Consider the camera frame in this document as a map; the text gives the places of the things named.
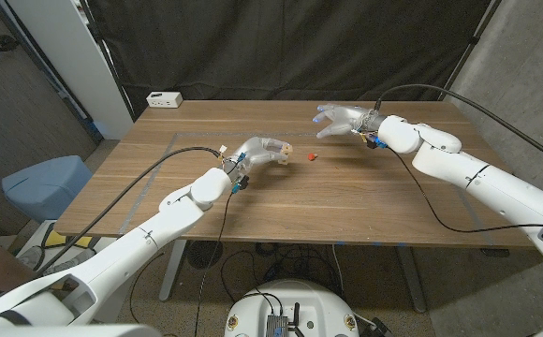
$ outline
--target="table top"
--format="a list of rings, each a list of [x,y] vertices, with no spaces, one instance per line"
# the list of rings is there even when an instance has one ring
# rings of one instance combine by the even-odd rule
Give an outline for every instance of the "table top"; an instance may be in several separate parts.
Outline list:
[[[136,176],[163,154],[188,146],[228,152],[253,136],[284,140],[294,153],[287,166],[254,167],[248,188],[233,196],[222,241],[309,242],[446,247],[528,247],[518,229],[456,233],[436,221],[399,159],[386,149],[368,149],[359,136],[317,139],[327,123],[312,122],[315,101],[184,101],[178,109],[147,109],[116,146],[55,229],[79,233]],[[340,102],[372,108],[374,102]],[[382,114],[426,123],[457,136],[467,153],[508,170],[458,109],[446,102],[384,102]],[[307,154],[318,154],[309,161]],[[449,183],[416,171],[438,216],[452,227],[506,225],[506,220]],[[118,236],[157,212],[169,193],[219,162],[205,152],[173,156],[143,178],[90,231]],[[216,240],[227,196],[217,200],[185,235]]]

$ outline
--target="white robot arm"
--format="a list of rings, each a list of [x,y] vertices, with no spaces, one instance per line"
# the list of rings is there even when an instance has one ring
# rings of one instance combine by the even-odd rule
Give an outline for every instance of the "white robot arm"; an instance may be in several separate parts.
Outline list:
[[[225,165],[163,199],[159,213],[132,229],[88,261],[36,279],[0,298],[0,327],[84,325],[105,300],[157,250],[188,231],[213,203],[256,164],[286,160],[276,139],[251,138]],[[66,284],[67,293],[51,291]]]
[[[315,122],[326,117],[333,120],[317,134],[319,138],[353,131],[370,132],[369,141],[386,144],[396,153],[417,151],[413,159],[416,169],[466,190],[510,223],[543,225],[542,190],[462,152],[461,142],[449,133],[359,107],[325,105],[318,110]],[[543,227],[520,229],[543,254]]]

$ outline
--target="dark backdrop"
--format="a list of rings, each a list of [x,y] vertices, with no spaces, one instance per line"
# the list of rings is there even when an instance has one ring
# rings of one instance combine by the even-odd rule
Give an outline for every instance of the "dark backdrop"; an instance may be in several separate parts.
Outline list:
[[[375,100],[444,86],[490,0],[90,0],[137,114],[184,99]],[[436,99],[424,90],[388,99]]]

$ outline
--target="blue chair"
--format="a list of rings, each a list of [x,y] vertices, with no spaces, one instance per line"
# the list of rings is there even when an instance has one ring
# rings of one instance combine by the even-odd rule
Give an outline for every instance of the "blue chair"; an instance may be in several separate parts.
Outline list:
[[[7,201],[38,223],[57,220],[93,173],[77,155],[54,158],[1,181]]]

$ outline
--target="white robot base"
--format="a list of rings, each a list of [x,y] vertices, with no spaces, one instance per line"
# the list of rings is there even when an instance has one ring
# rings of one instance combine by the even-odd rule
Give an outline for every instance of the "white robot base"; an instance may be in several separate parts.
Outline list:
[[[259,286],[237,301],[224,335],[355,337],[359,330],[353,311],[336,294],[312,282],[285,279]]]

